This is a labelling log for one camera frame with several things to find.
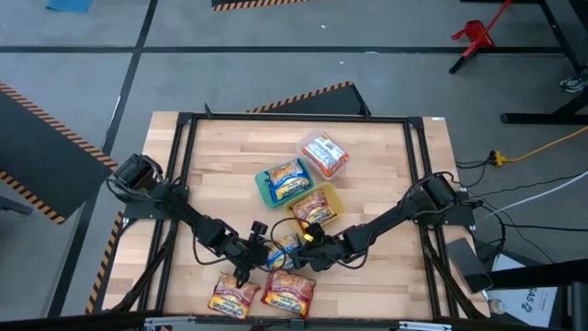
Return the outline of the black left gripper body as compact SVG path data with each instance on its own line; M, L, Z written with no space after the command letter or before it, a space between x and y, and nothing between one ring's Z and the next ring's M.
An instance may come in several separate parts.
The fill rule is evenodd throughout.
M249 280L250 273L255 269L256 261L265 261L263 258L263 245L266 243L264 235L268 227L264 223L254 221L247 239L242 239L238 234L231 234L230 242L225 248L225 256L235 266L233 276L237 279L237 287L241 288Z

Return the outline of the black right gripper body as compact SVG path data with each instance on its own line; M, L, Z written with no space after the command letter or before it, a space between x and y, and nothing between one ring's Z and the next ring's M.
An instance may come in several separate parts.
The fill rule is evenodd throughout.
M304 231L305 240L302 248L302 260L311 265L313 271L323 271L340 261L345 256L343 241L336 236L326 234L318 223L310 224Z

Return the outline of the blue Maruchan noodle pack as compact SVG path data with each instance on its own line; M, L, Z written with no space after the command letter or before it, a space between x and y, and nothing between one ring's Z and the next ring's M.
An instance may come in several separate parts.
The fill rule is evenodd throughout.
M311 176L299 159L290 160L265 171L272 201L285 201L311 188Z
M272 241L269 244L266 267L270 270L292 270L294 262L290 255L300 246L301 241L297 234L288 234Z

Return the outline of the red Maruchan noodle pack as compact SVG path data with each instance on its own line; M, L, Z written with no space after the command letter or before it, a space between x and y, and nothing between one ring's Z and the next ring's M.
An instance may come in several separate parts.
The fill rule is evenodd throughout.
M316 280L276 270L268 275L260 302L306 319L310 313L315 286Z
M245 282L241 288L238 288L237 279L233 275L221 273L209 299L208 307L213 311L244 320L249 313L255 294L260 289L259 285L251 282Z
M294 203L290 210L298 220L302 229L308 228L312 223L328 223L337 216L337 213L329 204L323 190L317 190L302 200Z

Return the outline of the yellow plastic container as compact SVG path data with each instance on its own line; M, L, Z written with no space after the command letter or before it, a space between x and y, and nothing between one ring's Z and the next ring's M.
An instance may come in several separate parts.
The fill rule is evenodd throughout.
M283 209L284 211L287 213L288 217L293 217L293 220L291 221L293 226L299 230L305 230L302 229L300 227L300 224L298 222L298 220L294 217L293 212L290 210L290 207L302 200L303 198L305 198L306 196L308 196L309 194L313 193L314 191L317 190L323 190L324 193L327 196L327 199L329 201L329 204L331 205L331 207L334 209L334 211L337 213L337 216L333 219L331 219L329 222L336 220L338 217L342 216L343 214L345 214L345 207L343 202L341 201L341 199L339 198L338 194L336 193L334 187L328 183L328 182L324 182L319 184L318 186L316 186L315 188L309 190L308 192L303 193L302 195L298 196L297 198L294 198L293 200L290 200L288 202L285 203Z

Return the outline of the teal plastic container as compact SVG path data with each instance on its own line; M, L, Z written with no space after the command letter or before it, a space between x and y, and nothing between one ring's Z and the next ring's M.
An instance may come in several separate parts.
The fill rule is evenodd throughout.
M305 162L301 158L295 158L295 159L299 159L305 165L305 168L307 169L309 175L311 176L311 174L310 174L310 172L309 172L309 170L308 170ZM258 191L259 191L259 193L260 193L260 195L262 197L262 200L263 200L264 204L268 208L276 208L278 206L281 206L281 205L285 204L286 202L288 202L290 200L293 200L294 198L297 198L298 196L302 195L303 193L305 193L305 192L311 190L312 188L314 188L314 180L313 180L313 178L311 176L311 183L312 183L311 188L309 188L308 190L303 191L302 193L299 193L299 194L297 194L295 196L292 196L292 197L290 197L289 199L287 199L285 201L275 203L274 201L272 201L272 199L270 197L270 193L269 193L269 189L268 189L267 176L265 174L265 171L262 171L260 173L257 173L255 175L255 179L254 180L255 180L255 184L256 184L256 186L258 188Z

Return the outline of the orange Maruchan noodle pack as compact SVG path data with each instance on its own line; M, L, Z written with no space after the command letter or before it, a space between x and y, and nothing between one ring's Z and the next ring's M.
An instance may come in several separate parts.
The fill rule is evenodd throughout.
M304 143L301 152L317 166L325 178L334 177L350 159L350 155L326 132L321 132Z

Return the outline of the clear plastic container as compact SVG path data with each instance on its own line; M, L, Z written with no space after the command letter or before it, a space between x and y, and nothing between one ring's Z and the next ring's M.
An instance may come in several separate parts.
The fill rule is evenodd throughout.
M325 177L324 177L324 176L321 174L321 172L320 172L320 170L317 168L317 166L316 166L316 165L315 165L315 164L314 164L314 163L313 163L313 162L312 162L312 161L311 161L309 158L307 158L307 157L306 157L306 156L305 156L305 155L304 155L304 154L301 152L302 145L303 145L304 143L307 143L307 142L308 142L308 141L309 141L309 140L310 140L312 137L314 137L315 135L318 135L318 134L320 134L321 132L326 132L326 131L322 131L322 130L314 130L314 131L311 131L311 132L310 132L310 133L309 133L307 136L305 136L303 139L301 139L300 141L298 141L298 142L297 142L297 144L296 144L296 149L297 149L297 152L298 152L298 153L301 155L301 157L302 157L302 158L305 160L305 162L307 163L307 165L308 165L308 166L309 166L309 167L310 167L312 170L314 170L314 171L317 173L317 175L318 175L318 176L320 176L320 177L321 177L322 179L324 179L324 180L331 180L331 179L333 179L334 177L336 177L336 176L337 176L337 175L338 175L338 174L339 174L339 173L340 173L340 172L341 172L341 171L342 171L342 170L345 168L345 166L346 166L346 165L349 163L350 159L349 159L348 163L347 163L347 164L346 164L346 165L345 165L345 166L344 166L344 167L343 167L343 168L342 168L342 169L341 169L341 170L340 170L340 171L339 171L339 172L338 172L338 173L337 173L337 174L336 174L334 177L331 177L331 178L325 178ZM335 140L335 139L334 139L334 138L333 138L333 137L332 137L330 134L328 134L328 135L329 135L329 136L330 136L330 137L331 137L331 138L332 138L332 139L333 139L333 140L334 140L336 143L338 143L338 144L339 144L339 145L340 145L340 146L343 148L343 146L342 146L342 145L341 145L341 144L340 144L340 143L339 143L337 140Z

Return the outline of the black flat tablet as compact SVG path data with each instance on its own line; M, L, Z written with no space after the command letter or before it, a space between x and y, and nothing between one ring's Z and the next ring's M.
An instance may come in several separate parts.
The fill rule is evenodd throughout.
M484 266L466 238L448 243L447 252L472 294L486 291L493 286Z

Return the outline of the small black hazard-striped mat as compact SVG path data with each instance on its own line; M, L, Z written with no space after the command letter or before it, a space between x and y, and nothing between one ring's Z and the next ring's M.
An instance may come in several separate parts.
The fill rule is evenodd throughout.
M351 81L312 90L264 106L247 110L247 113L290 113L318 115L371 115L356 86Z

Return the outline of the white paper sign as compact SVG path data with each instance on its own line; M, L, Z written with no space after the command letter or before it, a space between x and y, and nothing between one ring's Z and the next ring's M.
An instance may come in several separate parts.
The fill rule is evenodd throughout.
M490 273L493 287L485 292L486 299L500 299L504 303L505 314L497 314L499 316L511 317L526 325L548 327L558 297L557 287L498 288L503 285L503 279L496 276L497 272L525 267L504 254L496 257Z

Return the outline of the large black hazard-striped mat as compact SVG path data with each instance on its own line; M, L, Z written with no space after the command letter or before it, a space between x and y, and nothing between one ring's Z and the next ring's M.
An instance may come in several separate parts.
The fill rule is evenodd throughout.
M54 223L97 192L118 163L0 82L0 180Z

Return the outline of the dark grey floor leg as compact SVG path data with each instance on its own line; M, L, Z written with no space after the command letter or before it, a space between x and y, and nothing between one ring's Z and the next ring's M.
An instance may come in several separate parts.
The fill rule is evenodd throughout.
M21 203L0 196L0 211L13 211L23 215L30 215L32 209Z

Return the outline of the black hazard-striped panel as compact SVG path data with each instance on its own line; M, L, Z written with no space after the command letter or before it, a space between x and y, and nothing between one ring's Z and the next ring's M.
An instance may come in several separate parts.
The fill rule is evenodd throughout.
M264 6L290 5L309 1L310 0L210 0L211 8L215 12Z

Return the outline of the red metal stand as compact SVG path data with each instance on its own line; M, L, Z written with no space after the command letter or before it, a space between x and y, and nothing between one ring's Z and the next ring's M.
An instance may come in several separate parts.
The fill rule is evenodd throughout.
M452 40L458 40L461 37L467 37L470 45L462 52L462 58L469 58L480 48L495 48L496 45L490 35L490 30L503 14L503 12L512 4L513 0L501 0L502 6L492 20L484 25L480 20L468 21L464 28L451 36Z

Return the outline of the person's shoe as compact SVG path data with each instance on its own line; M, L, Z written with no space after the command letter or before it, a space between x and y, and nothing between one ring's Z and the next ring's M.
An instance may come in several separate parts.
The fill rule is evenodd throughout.
M588 86L588 66L563 81L560 81L560 88L567 93L582 92Z

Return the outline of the blue floor mat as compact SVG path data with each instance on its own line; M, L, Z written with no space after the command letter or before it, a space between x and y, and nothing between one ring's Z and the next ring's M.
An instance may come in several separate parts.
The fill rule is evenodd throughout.
M48 0L46 8L52 11L85 14L93 0Z

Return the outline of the grey metal bracket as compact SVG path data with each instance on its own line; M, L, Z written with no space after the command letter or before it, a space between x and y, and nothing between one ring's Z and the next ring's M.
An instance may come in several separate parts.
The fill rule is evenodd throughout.
M451 325L415 322L415 321L400 321L398 330L401 331L453 331Z
M160 316L146 318L142 331L171 331L174 326L194 324L197 321L195 316Z

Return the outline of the black aluminium table frame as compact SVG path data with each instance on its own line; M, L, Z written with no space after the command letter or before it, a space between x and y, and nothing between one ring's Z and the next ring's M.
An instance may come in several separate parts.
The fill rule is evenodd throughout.
M296 144L311 131L322 130L350 154L350 163L332 180L345 214L328 223L335 234L369 222L392 208L427 167L453 171L454 157L447 126L427 118L422 126L404 117L382 121L345 116L339 121L312 115L219 113L199 114L176 127L177 114L156 112L141 152L166 165L178 151L176 173L187 174L188 201L198 212L227 222L247 236L254 221L275 236L291 233L283 207L268 208L255 175L297 155ZM405 222L381 236L367 259L354 269L333 266L316 274L307 319L254 300L252 322L302 329L355 322L388 325L394 320L431 321L424 256L415 223Z

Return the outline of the black neighbouring table frame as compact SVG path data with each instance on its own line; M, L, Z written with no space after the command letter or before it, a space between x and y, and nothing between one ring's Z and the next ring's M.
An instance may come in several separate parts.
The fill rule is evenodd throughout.
M588 331L588 258L491 271L489 278L495 290L568 286L571 331Z

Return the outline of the black desk frame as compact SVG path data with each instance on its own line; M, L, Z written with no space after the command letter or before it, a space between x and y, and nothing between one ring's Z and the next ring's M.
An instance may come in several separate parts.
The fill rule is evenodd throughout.
M502 3L501 0L460 0L464 3ZM540 7L548 25L554 35L557 47L498 47L480 48L469 58L461 57L461 54L455 64L448 70L450 74L455 74L470 59L478 54L561 54L564 55L577 74L582 70L580 62L575 52L566 39L559 22L555 18L546 0L513 0L512 4L518 5L537 5ZM500 120L504 124L531 124L531 125L588 125L588 115L580 115L579 112L588 108L588 91L584 90L581 94L563 106L555 109L550 113L503 113Z

